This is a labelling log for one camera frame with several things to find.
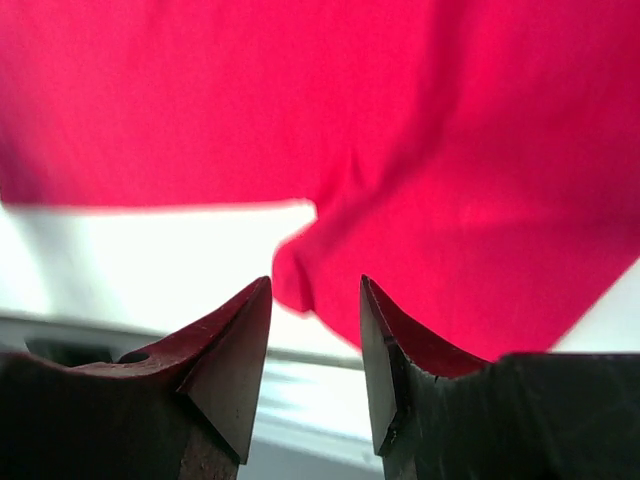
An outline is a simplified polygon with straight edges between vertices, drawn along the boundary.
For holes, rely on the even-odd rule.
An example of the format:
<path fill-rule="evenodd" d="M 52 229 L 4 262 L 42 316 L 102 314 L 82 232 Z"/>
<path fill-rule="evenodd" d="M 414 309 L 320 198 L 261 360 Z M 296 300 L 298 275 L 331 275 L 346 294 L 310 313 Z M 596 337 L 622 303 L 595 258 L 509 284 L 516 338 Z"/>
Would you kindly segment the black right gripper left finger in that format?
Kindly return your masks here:
<path fill-rule="evenodd" d="M 271 320 L 256 279 L 144 346 L 1 321 L 5 479 L 233 479 L 245 464 Z"/>

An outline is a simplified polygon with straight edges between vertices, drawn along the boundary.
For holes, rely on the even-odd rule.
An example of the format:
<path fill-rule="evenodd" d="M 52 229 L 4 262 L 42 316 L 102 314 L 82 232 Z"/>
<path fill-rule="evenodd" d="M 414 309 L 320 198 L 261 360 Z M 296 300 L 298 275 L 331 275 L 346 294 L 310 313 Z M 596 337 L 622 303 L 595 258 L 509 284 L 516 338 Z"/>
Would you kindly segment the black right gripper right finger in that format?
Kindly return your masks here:
<path fill-rule="evenodd" d="M 375 453 L 389 479 L 635 479 L 635 354 L 484 361 L 369 278 L 360 329 Z"/>

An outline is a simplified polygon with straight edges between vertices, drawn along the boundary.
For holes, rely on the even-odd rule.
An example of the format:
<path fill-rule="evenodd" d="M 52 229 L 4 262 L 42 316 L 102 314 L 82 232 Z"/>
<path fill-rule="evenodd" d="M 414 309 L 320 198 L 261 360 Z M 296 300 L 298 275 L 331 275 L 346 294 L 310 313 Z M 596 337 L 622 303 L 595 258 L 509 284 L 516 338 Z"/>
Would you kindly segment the red t shirt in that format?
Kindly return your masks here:
<path fill-rule="evenodd" d="M 275 297 L 359 340 L 375 279 L 487 359 L 639 256 L 635 1 L 5 1 L 1 197 L 307 200 Z"/>

